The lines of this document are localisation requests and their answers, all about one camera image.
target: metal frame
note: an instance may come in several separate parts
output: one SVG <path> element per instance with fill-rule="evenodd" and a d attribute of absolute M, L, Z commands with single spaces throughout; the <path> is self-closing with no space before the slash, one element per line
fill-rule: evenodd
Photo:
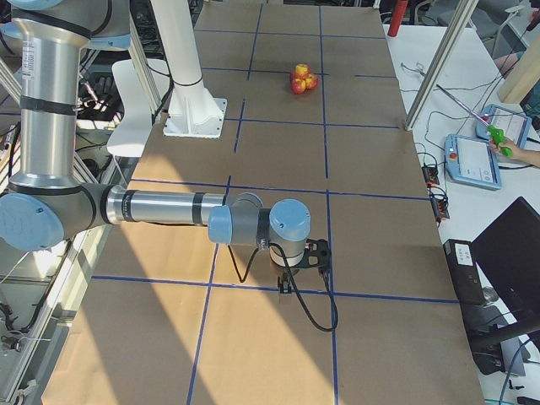
<path fill-rule="evenodd" d="M 428 101 L 429 95 L 437 85 L 439 76 L 442 73 L 446 61 L 454 46 L 459 41 L 459 38 L 463 32 L 463 29 L 471 18 L 474 9 L 478 4 L 478 0 L 461 0 L 456 7 L 456 12 L 452 18 L 450 25 L 446 29 L 445 35 L 440 42 L 439 48 L 433 57 L 433 62 L 429 65 L 428 72 L 425 79 L 422 82 L 418 94 L 411 105 L 411 109 L 407 115 L 405 121 L 405 129 L 410 131 L 413 129 L 414 124 L 420 117 L 422 109 Z"/>

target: person's arm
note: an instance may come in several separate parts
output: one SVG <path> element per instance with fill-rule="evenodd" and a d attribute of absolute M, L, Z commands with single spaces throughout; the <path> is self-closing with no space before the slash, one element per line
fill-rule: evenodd
<path fill-rule="evenodd" d="M 495 146 L 493 141 L 489 140 L 489 147 L 491 150 L 495 152 L 500 153 L 500 148 L 507 147 L 512 151 L 512 159 L 520 160 L 521 162 L 527 163 L 529 165 L 533 165 L 536 167 L 540 167 L 540 151 L 537 150 L 527 150 L 519 148 L 515 143 L 510 141 L 509 139 L 506 139 L 506 142 L 499 143 L 499 146 Z"/>

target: red apple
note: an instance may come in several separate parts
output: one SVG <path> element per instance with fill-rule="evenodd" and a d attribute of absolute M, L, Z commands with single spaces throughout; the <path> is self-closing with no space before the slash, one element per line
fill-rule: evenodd
<path fill-rule="evenodd" d="M 305 80 L 302 78 L 293 78 L 290 82 L 290 88 L 296 95 L 301 95 L 305 92 Z"/>
<path fill-rule="evenodd" d="M 310 73 L 310 67 L 307 66 L 305 63 L 299 63 L 294 67 L 295 78 L 307 78 L 307 75 Z"/>
<path fill-rule="evenodd" d="M 309 90 L 314 89 L 318 84 L 319 78 L 313 73 L 308 74 L 307 78 L 305 78 L 305 87 Z"/>

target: aluminum pole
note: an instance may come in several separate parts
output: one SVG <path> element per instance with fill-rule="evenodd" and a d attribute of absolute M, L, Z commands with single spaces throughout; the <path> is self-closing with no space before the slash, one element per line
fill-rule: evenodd
<path fill-rule="evenodd" d="M 23 92 L 23 87 L 17 81 L 14 74 L 11 73 L 11 70 L 9 69 L 8 65 L 6 65 L 6 62 L 4 62 L 1 57 L 0 57 L 0 82 L 2 83 L 6 91 L 9 93 L 9 95 L 11 95 L 11 97 L 19 105 L 20 95 Z"/>
<path fill-rule="evenodd" d="M 131 15 L 129 16 L 129 26 L 132 32 L 132 42 L 128 48 L 129 56 L 132 59 L 138 79 L 143 86 L 148 104 L 150 105 L 150 110 L 152 111 L 152 114 L 154 114 L 161 104 L 158 87 L 155 84 L 154 76 L 152 76 L 152 73 L 150 72 L 146 61 L 146 55 L 144 54 L 143 45 L 138 38 L 137 27 L 135 27 L 135 23 L 133 22 Z"/>
<path fill-rule="evenodd" d="M 407 115 L 405 121 L 405 129 L 410 131 L 413 129 L 414 124 L 418 120 L 425 103 L 428 100 L 429 95 L 433 91 L 433 88 L 437 85 L 439 76 L 442 73 L 448 57 L 450 56 L 454 46 L 460 38 L 463 29 L 467 25 L 468 20 L 471 18 L 478 0 L 461 0 L 456 7 L 456 12 L 452 17 L 450 25 L 446 29 L 445 35 L 440 42 L 439 48 L 433 57 L 433 61 L 429 65 L 426 77 L 420 86 L 418 94 L 413 101 L 413 105 Z"/>

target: hand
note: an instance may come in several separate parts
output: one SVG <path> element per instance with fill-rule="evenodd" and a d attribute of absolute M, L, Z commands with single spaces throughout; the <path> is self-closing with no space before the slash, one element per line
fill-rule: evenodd
<path fill-rule="evenodd" d="M 512 156 L 511 156 L 512 159 L 520 160 L 523 149 L 519 148 L 515 143 L 510 141 L 508 138 L 506 139 L 505 142 L 499 143 L 499 145 L 495 145 L 493 142 L 493 138 L 489 138 L 489 148 L 493 150 L 494 152 L 497 152 L 500 154 L 501 153 L 500 149 L 503 147 L 508 148 L 512 151 Z"/>
<path fill-rule="evenodd" d="M 534 10 L 530 15 L 529 15 L 529 23 L 531 23 L 537 16 L 538 14 L 540 14 L 540 8 Z"/>

